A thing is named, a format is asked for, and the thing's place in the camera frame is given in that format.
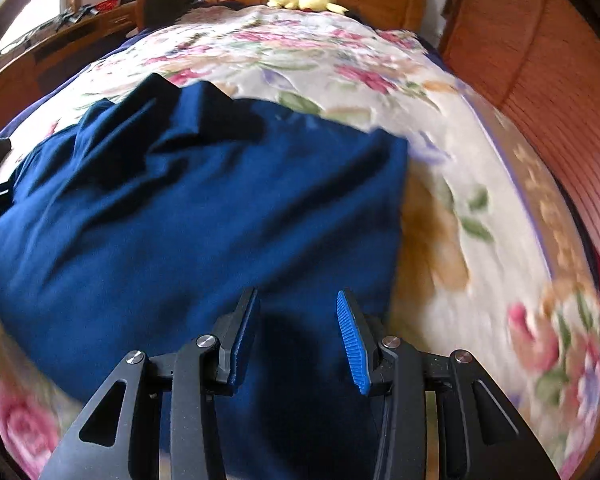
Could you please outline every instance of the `blue garment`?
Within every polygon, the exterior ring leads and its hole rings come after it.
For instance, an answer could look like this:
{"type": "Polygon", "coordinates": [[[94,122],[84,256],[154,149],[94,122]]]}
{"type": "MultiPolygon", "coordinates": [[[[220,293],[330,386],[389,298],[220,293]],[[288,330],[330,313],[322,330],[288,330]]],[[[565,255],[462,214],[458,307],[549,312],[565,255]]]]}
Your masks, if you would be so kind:
{"type": "Polygon", "coordinates": [[[335,301],[348,286],[387,309],[407,151],[383,130],[151,75],[14,172],[0,320],[87,401],[127,351],[176,351],[257,286],[245,382],[216,403],[228,473],[368,480],[378,436],[335,301]]]}

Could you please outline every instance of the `wooden chair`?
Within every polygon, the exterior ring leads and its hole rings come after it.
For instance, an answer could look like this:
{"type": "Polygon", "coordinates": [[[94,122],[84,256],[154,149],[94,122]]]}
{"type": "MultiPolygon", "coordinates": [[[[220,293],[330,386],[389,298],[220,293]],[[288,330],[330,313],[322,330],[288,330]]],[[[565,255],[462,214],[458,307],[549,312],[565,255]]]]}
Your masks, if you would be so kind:
{"type": "Polygon", "coordinates": [[[171,25],[185,10],[185,0],[138,0],[136,22],[138,30],[171,25]]]}

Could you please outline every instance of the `bed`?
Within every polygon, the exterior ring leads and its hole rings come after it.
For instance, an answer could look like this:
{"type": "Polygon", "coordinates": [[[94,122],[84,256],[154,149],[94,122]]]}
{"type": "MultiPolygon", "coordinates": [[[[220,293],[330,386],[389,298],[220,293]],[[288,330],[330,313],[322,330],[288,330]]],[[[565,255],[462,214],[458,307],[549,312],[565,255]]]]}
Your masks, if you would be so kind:
{"type": "MultiPolygon", "coordinates": [[[[408,30],[425,0],[338,0],[359,21],[238,1],[249,7],[194,9],[94,62],[11,134],[0,182],[150,73],[406,138],[386,325],[423,351],[471,351],[569,478],[600,412],[600,268],[549,171],[509,119],[429,59],[408,30]]],[[[64,393],[23,344],[0,322],[0,434],[37,478],[85,399],[64,393]]]]}

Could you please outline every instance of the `plush toy tail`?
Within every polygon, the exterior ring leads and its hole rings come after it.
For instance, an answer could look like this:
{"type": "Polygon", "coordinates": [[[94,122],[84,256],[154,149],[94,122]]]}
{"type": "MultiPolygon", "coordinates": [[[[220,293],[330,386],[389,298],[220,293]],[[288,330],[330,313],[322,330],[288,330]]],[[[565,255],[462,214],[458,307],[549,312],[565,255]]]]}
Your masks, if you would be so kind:
{"type": "Polygon", "coordinates": [[[336,4],[327,4],[327,10],[330,10],[331,12],[337,12],[338,14],[344,14],[349,9],[345,9],[343,6],[336,4]]]}

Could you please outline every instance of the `silver bolt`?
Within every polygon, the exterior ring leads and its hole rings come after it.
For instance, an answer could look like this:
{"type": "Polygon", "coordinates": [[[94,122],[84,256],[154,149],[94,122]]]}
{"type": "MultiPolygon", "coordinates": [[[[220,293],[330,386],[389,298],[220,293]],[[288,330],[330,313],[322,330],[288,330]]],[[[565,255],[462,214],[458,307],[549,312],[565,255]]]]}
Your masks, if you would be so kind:
{"type": "Polygon", "coordinates": [[[144,359],[144,354],[139,350],[132,350],[125,357],[126,363],[130,365],[138,364],[142,359],[144,359]]]}
{"type": "Polygon", "coordinates": [[[196,345],[200,348],[209,348],[216,344],[216,336],[207,334],[201,335],[198,339],[196,339],[196,345]]]}
{"type": "Polygon", "coordinates": [[[382,338],[382,346],[385,348],[398,348],[400,346],[400,338],[395,335],[386,335],[382,338]]]}
{"type": "Polygon", "coordinates": [[[462,364],[470,363],[471,361],[474,360],[474,356],[472,356],[466,350],[458,350],[454,354],[454,357],[456,358],[456,361],[458,361],[459,363],[462,363],[462,364]]]}

